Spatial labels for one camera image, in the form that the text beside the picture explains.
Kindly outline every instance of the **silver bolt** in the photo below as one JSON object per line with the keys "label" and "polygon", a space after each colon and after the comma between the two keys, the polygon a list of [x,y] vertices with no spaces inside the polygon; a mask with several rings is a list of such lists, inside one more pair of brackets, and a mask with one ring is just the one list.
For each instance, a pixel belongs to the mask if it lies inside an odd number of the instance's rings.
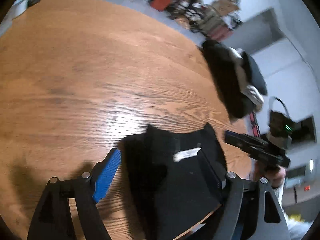
{"label": "silver bolt", "polygon": [[52,178],[49,180],[49,182],[50,182],[51,184],[55,184],[57,181],[58,181],[58,179],[57,179],[56,177],[52,177]]}
{"label": "silver bolt", "polygon": [[89,178],[89,177],[90,177],[90,172],[87,172],[87,171],[86,171],[86,172],[82,173],[82,174],[81,174],[81,177],[84,178],[84,179]]}
{"label": "silver bolt", "polygon": [[232,171],[229,171],[228,173],[227,173],[227,176],[229,177],[229,178],[235,178],[236,177],[236,174],[234,173],[234,172],[232,172]]}
{"label": "silver bolt", "polygon": [[268,180],[264,177],[260,178],[260,181],[263,183],[263,184],[267,184],[268,183]]}

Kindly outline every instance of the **folded black garment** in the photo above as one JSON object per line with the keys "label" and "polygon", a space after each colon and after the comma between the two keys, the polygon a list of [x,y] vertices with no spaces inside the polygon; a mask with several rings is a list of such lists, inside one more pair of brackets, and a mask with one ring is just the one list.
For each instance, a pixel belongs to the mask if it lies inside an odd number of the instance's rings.
{"label": "folded black garment", "polygon": [[[148,125],[145,134],[129,135],[123,143],[130,190],[147,240],[172,240],[219,206],[195,155],[196,148],[207,149],[227,168],[210,124],[187,134]],[[186,150],[193,156],[181,153]]]}
{"label": "folded black garment", "polygon": [[[235,63],[229,55],[228,47],[217,41],[206,40],[202,44],[202,54],[208,63],[217,89],[223,97],[228,113],[236,118],[243,118],[251,113],[255,109],[255,104],[240,91]],[[262,95],[266,95],[266,84],[255,60],[245,52],[242,57],[244,59],[242,68],[248,82]]]}

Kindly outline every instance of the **person's hand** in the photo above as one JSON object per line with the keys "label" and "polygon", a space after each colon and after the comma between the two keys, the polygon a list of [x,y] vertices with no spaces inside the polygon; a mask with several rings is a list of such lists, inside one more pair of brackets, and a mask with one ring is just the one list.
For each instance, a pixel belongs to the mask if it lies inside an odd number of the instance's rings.
{"label": "person's hand", "polygon": [[257,181],[261,177],[265,177],[268,179],[268,181],[271,183],[272,187],[279,187],[283,182],[285,178],[285,169],[282,166],[279,166],[275,170],[266,170],[266,166],[256,161],[254,165],[254,173],[253,173],[253,179],[254,181]]}

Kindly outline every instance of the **wooden table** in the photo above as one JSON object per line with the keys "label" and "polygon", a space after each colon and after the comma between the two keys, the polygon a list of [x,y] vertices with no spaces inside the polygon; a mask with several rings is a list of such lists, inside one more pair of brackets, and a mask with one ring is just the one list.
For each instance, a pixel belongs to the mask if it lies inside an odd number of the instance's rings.
{"label": "wooden table", "polygon": [[[230,124],[195,44],[137,11],[42,0],[0,38],[0,66],[0,213],[22,239],[51,177],[89,171],[147,123],[191,132],[208,121],[228,169],[242,177],[250,170],[246,154],[221,140],[244,124]],[[98,207],[112,239],[143,239],[121,167]]]}

